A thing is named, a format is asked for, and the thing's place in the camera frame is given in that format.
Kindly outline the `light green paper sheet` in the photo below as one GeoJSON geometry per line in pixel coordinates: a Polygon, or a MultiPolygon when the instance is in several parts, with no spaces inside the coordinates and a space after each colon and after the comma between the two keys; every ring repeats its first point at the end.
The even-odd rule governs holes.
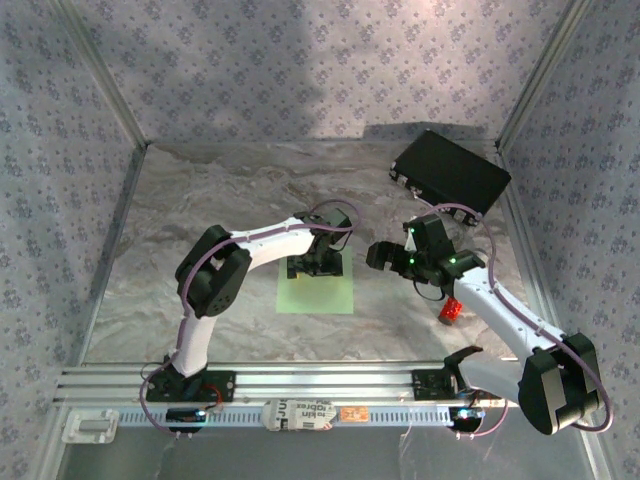
{"type": "Polygon", "coordinates": [[[286,260],[279,262],[276,312],[280,314],[353,314],[353,254],[342,253],[342,276],[311,277],[300,273],[287,277],[286,260]]]}

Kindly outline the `black hard case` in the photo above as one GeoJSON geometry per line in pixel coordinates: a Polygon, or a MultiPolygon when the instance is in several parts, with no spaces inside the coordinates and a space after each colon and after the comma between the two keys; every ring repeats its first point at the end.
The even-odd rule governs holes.
{"type": "Polygon", "coordinates": [[[431,130],[421,133],[392,162],[390,178],[415,197],[467,226],[486,215],[511,181],[505,169],[431,130]]]}

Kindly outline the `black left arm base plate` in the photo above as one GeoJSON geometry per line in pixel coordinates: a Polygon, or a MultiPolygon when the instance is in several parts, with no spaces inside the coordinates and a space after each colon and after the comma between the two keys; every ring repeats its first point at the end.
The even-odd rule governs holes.
{"type": "Polygon", "coordinates": [[[145,399],[152,403],[231,402],[234,398],[234,371],[202,370],[191,377],[164,370],[151,377],[145,399]]]}

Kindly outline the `aluminium corner post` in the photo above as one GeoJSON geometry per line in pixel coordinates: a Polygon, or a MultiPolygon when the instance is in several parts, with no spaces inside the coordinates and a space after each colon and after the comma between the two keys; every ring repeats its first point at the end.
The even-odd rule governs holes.
{"type": "Polygon", "coordinates": [[[76,6],[72,0],[48,0],[48,2],[61,21],[125,135],[136,149],[145,150],[148,141],[76,6]]]}
{"type": "Polygon", "coordinates": [[[495,147],[499,154],[505,154],[513,147],[594,2],[595,0],[568,0],[512,112],[496,138],[495,147]]]}

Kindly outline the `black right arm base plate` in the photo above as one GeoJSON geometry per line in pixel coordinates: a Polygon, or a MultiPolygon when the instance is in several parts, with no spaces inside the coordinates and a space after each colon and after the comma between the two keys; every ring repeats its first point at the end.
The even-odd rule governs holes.
{"type": "Polygon", "coordinates": [[[467,388],[462,377],[446,367],[412,370],[411,387],[416,401],[453,400],[467,388]]]}

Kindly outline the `black controller board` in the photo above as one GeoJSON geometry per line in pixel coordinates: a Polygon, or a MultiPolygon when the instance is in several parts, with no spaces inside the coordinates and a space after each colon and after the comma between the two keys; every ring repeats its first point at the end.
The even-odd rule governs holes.
{"type": "Polygon", "coordinates": [[[476,407],[451,407],[449,416],[453,422],[450,426],[453,432],[475,434],[483,424],[485,411],[476,407]]]}
{"type": "Polygon", "coordinates": [[[168,429],[175,434],[197,433],[207,419],[207,412],[199,408],[170,408],[165,415],[168,429]]]}

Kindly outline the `black left controller board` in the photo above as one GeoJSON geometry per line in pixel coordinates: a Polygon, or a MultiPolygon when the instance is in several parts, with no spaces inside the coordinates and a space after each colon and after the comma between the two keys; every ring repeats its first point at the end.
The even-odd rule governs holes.
{"type": "Polygon", "coordinates": [[[170,408],[165,415],[168,429],[175,434],[197,433],[207,419],[207,412],[199,408],[170,408]]]}

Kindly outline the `aluminium mounting rail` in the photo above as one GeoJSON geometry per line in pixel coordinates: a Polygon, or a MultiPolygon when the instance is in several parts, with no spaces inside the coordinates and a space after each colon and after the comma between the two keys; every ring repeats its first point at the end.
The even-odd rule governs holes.
{"type": "MultiPolygon", "coordinates": [[[[234,398],[240,405],[259,405],[271,399],[322,399],[337,405],[422,402],[458,405],[472,390],[490,399],[517,399],[519,366],[515,362],[467,358],[459,367],[441,362],[319,362],[319,363],[215,363],[207,369],[236,373],[234,398]],[[411,371],[441,369],[459,374],[467,388],[453,400],[416,401],[411,371]]],[[[62,372],[54,400],[68,405],[134,404],[145,398],[144,370],[137,365],[89,365],[62,372]]],[[[152,403],[160,405],[211,405],[205,403],[152,403]]]]}

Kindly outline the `black right controller board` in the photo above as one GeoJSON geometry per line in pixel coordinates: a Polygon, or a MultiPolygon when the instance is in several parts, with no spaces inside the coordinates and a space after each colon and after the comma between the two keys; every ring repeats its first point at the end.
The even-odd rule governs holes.
{"type": "Polygon", "coordinates": [[[453,432],[475,434],[483,424],[485,411],[476,407],[451,407],[449,416],[453,422],[450,426],[453,432]]]}

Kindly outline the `aluminium table side rail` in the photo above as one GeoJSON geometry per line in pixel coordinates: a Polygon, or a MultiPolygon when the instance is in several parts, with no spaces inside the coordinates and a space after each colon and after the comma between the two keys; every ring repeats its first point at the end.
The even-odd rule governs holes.
{"type": "Polygon", "coordinates": [[[71,363],[74,367],[79,367],[84,363],[89,350],[97,315],[116,257],[118,242],[124,229],[147,149],[147,145],[135,147],[131,155],[131,161],[124,177],[124,183],[118,196],[96,272],[91,282],[88,297],[89,303],[85,308],[81,333],[78,335],[79,346],[74,350],[74,357],[71,363]]]}
{"type": "Polygon", "coordinates": [[[515,175],[511,173],[511,177],[512,180],[506,187],[500,202],[526,298],[530,308],[536,314],[552,325],[562,327],[533,234],[527,222],[524,206],[519,197],[515,175]]]}

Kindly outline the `white plastic bracket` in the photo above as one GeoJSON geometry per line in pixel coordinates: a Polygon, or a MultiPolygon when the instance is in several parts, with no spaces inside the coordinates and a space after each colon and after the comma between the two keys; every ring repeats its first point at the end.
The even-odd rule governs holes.
{"type": "Polygon", "coordinates": [[[61,434],[65,444],[106,445],[113,442],[119,412],[113,409],[73,409],[61,434]]]}

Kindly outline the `white printed paper roll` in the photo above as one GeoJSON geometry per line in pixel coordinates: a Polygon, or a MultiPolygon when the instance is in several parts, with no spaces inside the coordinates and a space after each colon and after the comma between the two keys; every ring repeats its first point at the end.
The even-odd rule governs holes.
{"type": "Polygon", "coordinates": [[[272,432],[325,431],[333,427],[337,413],[326,400],[276,399],[263,405],[261,421],[272,432]]]}

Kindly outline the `red glitter tube white cap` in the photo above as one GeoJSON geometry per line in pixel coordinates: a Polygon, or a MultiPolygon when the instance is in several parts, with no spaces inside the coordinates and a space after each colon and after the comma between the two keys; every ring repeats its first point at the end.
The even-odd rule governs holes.
{"type": "Polygon", "coordinates": [[[456,322],[462,308],[462,303],[452,297],[449,297],[440,310],[438,320],[444,325],[453,325],[456,322]]]}

